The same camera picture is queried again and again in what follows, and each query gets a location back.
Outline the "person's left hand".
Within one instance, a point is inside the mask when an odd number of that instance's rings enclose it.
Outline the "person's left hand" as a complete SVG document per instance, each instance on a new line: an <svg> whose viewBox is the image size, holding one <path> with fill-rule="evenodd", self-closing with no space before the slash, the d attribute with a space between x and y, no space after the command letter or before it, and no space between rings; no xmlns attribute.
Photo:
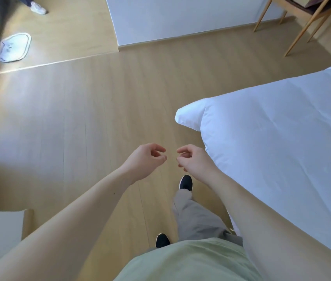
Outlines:
<svg viewBox="0 0 331 281"><path fill-rule="evenodd" d="M166 149L156 143L140 145L119 168L126 184L130 186L148 177L151 174L147 171L148 157L150 155L155 157L165 155L165 152Z"/></svg>

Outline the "person's right hand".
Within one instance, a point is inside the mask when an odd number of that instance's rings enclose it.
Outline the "person's right hand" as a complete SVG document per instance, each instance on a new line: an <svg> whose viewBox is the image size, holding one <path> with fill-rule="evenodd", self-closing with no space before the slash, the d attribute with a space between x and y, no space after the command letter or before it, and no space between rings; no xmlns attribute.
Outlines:
<svg viewBox="0 0 331 281"><path fill-rule="evenodd" d="M179 156L192 156L193 163L190 170L185 170L186 172L190 173L200 182L205 184L210 182L217 167L204 149L188 144L178 148L177 153Z"/></svg>

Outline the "person's right forearm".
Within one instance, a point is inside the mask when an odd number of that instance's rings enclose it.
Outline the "person's right forearm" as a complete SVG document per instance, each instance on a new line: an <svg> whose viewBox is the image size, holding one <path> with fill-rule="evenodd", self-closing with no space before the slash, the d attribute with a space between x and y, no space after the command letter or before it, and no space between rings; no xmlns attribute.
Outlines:
<svg viewBox="0 0 331 281"><path fill-rule="evenodd" d="M273 281L331 281L331 250L294 226L220 170L204 182L221 198L249 256Z"/></svg>

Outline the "person's left forearm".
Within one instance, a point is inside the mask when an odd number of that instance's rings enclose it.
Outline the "person's left forearm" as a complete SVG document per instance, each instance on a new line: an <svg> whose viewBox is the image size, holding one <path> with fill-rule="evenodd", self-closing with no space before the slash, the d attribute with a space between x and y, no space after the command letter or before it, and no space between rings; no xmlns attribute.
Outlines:
<svg viewBox="0 0 331 281"><path fill-rule="evenodd" d="M107 175L1 258L0 281L74 281L132 183Z"/></svg>

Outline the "black shoe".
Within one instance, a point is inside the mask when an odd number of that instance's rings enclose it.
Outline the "black shoe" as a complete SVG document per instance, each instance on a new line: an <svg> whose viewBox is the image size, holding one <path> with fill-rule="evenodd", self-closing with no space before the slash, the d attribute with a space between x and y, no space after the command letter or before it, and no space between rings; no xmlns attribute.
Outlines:
<svg viewBox="0 0 331 281"><path fill-rule="evenodd" d="M179 190L188 190L192 192L193 189L193 181L190 175L184 175L179 183Z"/></svg>
<svg viewBox="0 0 331 281"><path fill-rule="evenodd" d="M168 245L171 245L171 242L170 242L168 236L164 233L158 234L155 239L155 248L160 249L160 248L163 248Z"/></svg>

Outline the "grey trousers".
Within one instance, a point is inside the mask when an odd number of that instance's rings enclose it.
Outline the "grey trousers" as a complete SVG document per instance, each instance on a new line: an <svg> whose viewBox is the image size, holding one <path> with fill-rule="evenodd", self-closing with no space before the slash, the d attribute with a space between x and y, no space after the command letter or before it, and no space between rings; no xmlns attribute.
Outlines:
<svg viewBox="0 0 331 281"><path fill-rule="evenodd" d="M180 189L174 196L178 241L219 238L243 246L243 238L232 234L222 219L193 200L191 191Z"/></svg>

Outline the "light green shirt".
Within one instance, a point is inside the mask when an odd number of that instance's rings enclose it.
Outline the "light green shirt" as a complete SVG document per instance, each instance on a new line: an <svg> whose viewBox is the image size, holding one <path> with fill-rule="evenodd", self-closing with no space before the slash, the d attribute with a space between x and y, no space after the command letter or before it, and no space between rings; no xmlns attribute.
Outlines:
<svg viewBox="0 0 331 281"><path fill-rule="evenodd" d="M114 281L264 281L242 246L209 238L177 242L133 258Z"/></svg>

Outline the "white bed duvet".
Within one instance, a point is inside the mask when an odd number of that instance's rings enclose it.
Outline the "white bed duvet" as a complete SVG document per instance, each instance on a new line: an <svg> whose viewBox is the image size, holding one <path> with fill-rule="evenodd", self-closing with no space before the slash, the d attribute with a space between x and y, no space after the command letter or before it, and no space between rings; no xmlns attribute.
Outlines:
<svg viewBox="0 0 331 281"><path fill-rule="evenodd" d="M331 67L190 103L215 165L331 250Z"/></svg>

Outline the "white cat-shaped floor mat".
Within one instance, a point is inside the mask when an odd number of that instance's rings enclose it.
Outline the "white cat-shaped floor mat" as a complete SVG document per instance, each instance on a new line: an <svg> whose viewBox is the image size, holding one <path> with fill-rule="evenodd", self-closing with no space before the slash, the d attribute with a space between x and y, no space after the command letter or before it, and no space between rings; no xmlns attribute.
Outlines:
<svg viewBox="0 0 331 281"><path fill-rule="evenodd" d="M17 62L27 56L32 37L29 33L20 32L0 41L0 62Z"/></svg>

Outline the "wooden chair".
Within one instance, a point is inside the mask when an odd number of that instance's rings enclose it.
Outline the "wooden chair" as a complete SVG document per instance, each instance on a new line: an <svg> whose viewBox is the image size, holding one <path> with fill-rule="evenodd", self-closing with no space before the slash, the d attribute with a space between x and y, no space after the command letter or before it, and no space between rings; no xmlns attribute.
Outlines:
<svg viewBox="0 0 331 281"><path fill-rule="evenodd" d="M285 57L289 55L294 46L298 43L304 33L308 30L312 23L321 19L318 25L315 27L307 42L310 42L316 32L320 27L326 22L326 20L331 16L331 0L268 0L254 29L256 32L262 19L264 18L267 10L272 3L276 3L283 9L279 24L281 24L288 13L292 14L294 17L302 19L305 21L301 32L297 35L295 40L292 42L288 50L285 52Z"/></svg>

